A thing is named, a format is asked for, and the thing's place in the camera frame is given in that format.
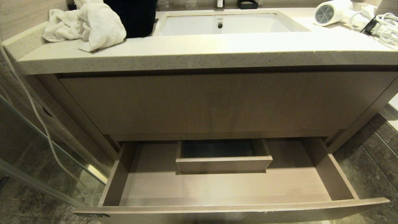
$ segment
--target bathroom vanity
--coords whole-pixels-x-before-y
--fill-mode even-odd
[[[169,30],[94,54],[77,40],[15,56],[90,136],[121,144],[98,207],[75,213],[118,224],[260,224],[388,203],[360,199],[331,153],[398,93],[398,53],[343,27],[316,27],[313,11],[250,12],[280,14],[290,31]],[[160,14],[156,29],[189,13]],[[216,15],[215,25],[222,17],[196,13]],[[181,157],[185,141],[233,139],[249,140],[252,154]]]

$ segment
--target glass panel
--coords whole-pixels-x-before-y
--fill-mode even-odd
[[[87,186],[87,191],[58,165],[48,139],[3,98],[0,101],[0,159],[87,206],[96,206],[105,185],[87,170],[91,165],[65,145],[62,147],[73,157],[54,144],[61,163]]]

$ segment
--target beige wall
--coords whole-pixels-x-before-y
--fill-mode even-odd
[[[70,0],[0,0],[0,38],[4,41],[48,20],[48,11],[67,10]]]
[[[353,2],[364,2],[373,6],[379,6],[382,0],[352,0]]]
[[[386,12],[391,12],[392,14],[398,16],[398,0],[381,1],[376,14],[384,14]]]

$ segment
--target sink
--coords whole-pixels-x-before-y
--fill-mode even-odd
[[[203,35],[310,31],[278,10],[166,13],[153,35]]]

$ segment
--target glass shower door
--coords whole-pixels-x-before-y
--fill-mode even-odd
[[[54,144],[61,163],[86,189],[59,166],[47,137],[2,97],[0,101],[0,172],[75,207],[97,205],[106,178],[94,174],[95,168],[66,145]]]

